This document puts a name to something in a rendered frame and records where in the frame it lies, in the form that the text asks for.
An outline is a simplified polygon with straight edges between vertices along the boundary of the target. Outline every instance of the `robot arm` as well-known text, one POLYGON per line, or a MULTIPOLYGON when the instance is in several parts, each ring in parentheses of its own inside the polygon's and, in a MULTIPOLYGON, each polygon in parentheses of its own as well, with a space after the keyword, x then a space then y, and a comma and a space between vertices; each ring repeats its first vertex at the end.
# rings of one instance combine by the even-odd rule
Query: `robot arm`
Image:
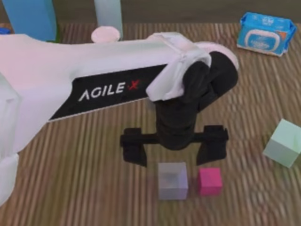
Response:
POLYGON ((14 188, 17 153, 48 121, 179 97, 189 66, 211 64, 208 51, 178 33, 80 45, 13 34, 0 36, 0 49, 0 206, 14 188))

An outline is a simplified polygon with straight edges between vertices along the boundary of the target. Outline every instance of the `gray cube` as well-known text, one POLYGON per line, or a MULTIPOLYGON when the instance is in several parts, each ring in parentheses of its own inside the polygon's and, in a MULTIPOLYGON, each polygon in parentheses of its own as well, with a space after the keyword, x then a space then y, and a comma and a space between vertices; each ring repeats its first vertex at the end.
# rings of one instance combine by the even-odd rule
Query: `gray cube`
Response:
POLYGON ((184 200, 188 193, 187 168, 184 162, 158 164, 159 199, 184 200))

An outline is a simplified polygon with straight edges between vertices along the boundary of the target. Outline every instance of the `pink cube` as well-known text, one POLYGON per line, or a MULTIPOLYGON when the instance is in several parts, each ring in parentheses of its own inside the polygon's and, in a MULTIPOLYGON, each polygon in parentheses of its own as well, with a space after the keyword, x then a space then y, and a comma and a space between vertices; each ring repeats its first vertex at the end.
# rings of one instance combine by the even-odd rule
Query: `pink cube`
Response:
POLYGON ((220 168, 199 169, 199 192, 201 195, 219 195, 222 191, 220 168))

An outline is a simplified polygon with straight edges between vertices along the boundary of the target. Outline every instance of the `tissue package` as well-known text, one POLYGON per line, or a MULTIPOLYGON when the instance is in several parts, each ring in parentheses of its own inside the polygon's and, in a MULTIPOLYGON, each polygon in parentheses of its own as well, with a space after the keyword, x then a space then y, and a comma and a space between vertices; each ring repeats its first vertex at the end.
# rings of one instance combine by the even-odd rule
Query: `tissue package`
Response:
POLYGON ((248 50, 282 56, 297 31, 290 19, 246 13, 240 20, 237 46, 248 50))

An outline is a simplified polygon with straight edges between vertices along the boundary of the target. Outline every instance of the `light green block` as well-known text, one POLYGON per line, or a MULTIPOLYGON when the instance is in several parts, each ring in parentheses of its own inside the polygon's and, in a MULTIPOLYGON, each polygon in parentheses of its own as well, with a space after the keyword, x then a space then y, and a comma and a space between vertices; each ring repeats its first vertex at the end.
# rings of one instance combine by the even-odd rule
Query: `light green block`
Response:
POLYGON ((301 128, 282 119, 263 154, 290 168, 301 153, 301 128))

